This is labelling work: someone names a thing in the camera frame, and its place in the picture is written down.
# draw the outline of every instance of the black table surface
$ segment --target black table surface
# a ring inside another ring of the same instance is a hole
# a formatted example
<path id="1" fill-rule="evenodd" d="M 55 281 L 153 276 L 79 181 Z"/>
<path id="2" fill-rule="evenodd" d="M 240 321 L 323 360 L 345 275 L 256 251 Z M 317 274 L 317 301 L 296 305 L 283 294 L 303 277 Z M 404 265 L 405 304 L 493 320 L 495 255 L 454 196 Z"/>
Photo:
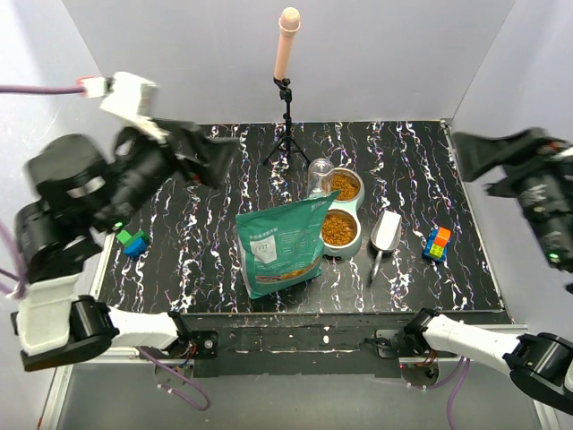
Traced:
<path id="1" fill-rule="evenodd" d="M 241 138 L 225 187 L 185 188 L 164 183 L 127 226 L 149 234 L 146 254 L 132 261 L 114 241 L 99 298 L 132 312 L 159 313 L 384 313 L 500 310 L 502 305 L 439 122 L 305 123 L 295 138 L 310 159 L 329 158 L 358 172 L 365 198 L 358 211 L 360 252 L 348 261 L 323 258 L 322 274 L 272 295 L 251 300 L 240 272 L 235 215 L 305 197 L 306 170 L 300 155 L 290 168 L 275 156 L 280 125 L 205 125 L 212 136 Z M 384 258 L 369 281 L 374 259 L 370 233 L 384 210 L 402 215 L 399 248 Z M 422 257 L 433 227 L 452 232 L 445 263 Z"/>

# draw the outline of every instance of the bag label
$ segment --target bag label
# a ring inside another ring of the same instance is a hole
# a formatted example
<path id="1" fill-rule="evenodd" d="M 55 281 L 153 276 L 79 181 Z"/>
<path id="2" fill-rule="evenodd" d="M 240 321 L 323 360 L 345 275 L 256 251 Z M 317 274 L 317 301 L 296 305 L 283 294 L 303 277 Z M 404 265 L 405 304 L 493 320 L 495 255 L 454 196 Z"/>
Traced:
<path id="1" fill-rule="evenodd" d="M 275 235 L 265 237 L 261 240 L 251 241 L 251 252 L 254 255 L 254 261 L 269 264 L 277 260 L 277 245 Z"/>

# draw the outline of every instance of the white wall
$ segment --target white wall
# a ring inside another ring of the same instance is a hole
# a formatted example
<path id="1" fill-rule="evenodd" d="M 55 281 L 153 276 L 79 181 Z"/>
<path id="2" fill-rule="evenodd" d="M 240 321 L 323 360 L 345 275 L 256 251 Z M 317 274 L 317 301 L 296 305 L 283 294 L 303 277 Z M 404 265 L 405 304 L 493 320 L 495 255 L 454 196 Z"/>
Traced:
<path id="1" fill-rule="evenodd" d="M 60 2 L 0 0 L 0 82 L 73 85 L 75 78 L 98 74 L 88 49 Z M 65 133 L 88 133 L 108 142 L 114 122 L 96 104 L 78 96 L 0 96 L 0 219 L 12 228 L 13 216 L 36 197 L 23 174 L 26 160 Z M 12 262 L 0 246 L 0 267 Z M 86 291 L 89 280 L 80 285 Z M 53 370 L 26 374 L 20 344 L 13 335 L 9 313 L 15 303 L 0 298 L 0 405 L 2 428 L 36 428 Z"/>
<path id="2" fill-rule="evenodd" d="M 531 126 L 573 140 L 573 3 L 517 0 L 454 116 L 454 129 L 502 136 Z M 510 314 L 532 332 L 573 340 L 573 276 L 550 269 L 514 201 L 488 197 L 471 184 L 470 200 Z M 573 417 L 559 413 L 561 428 Z"/>
<path id="3" fill-rule="evenodd" d="M 64 0 L 105 74 L 158 82 L 159 116 L 275 122 L 278 17 L 301 29 L 295 121 L 452 117 L 514 0 Z"/>

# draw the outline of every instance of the tripod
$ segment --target tripod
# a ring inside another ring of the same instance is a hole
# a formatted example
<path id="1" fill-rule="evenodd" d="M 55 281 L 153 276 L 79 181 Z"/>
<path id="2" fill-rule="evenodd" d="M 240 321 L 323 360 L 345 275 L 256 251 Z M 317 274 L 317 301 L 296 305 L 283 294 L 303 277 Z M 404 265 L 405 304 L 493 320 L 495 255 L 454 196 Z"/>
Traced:
<path id="1" fill-rule="evenodd" d="M 290 90 L 290 88 L 288 88 L 288 85 L 290 84 L 290 79 L 285 78 L 282 81 L 279 81 L 276 78 L 272 78 L 272 80 L 277 84 L 278 88 L 280 89 L 279 92 L 280 99 L 284 100 L 287 103 L 286 113 L 283 115 L 283 118 L 285 118 L 285 128 L 282 132 L 280 132 L 277 146 L 275 146 L 275 148 L 270 152 L 269 156 L 262 162 L 262 164 L 263 165 L 267 164 L 270 158 L 273 155 L 275 155 L 275 152 L 278 151 L 278 152 L 285 152 L 287 154 L 286 162 L 288 163 L 289 166 L 290 166 L 291 155 L 301 154 L 306 160 L 306 167 L 308 167 L 308 165 L 311 164 L 311 161 L 308 159 L 308 157 L 306 157 L 306 154 L 301 149 L 301 147 L 298 146 L 298 143 L 296 143 L 296 140 L 293 137 L 293 131 L 292 131 L 293 118 L 291 118 L 290 116 L 290 102 L 293 101 L 293 92 Z"/>

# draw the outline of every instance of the pet food bag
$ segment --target pet food bag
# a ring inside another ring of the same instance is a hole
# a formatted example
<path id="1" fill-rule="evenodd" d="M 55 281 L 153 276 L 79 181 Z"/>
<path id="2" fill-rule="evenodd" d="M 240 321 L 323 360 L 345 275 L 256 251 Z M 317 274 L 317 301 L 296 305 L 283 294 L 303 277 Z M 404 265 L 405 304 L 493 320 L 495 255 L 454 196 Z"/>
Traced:
<path id="1" fill-rule="evenodd" d="M 338 192 L 236 216 L 241 272 L 250 298 L 321 274 L 326 212 Z"/>

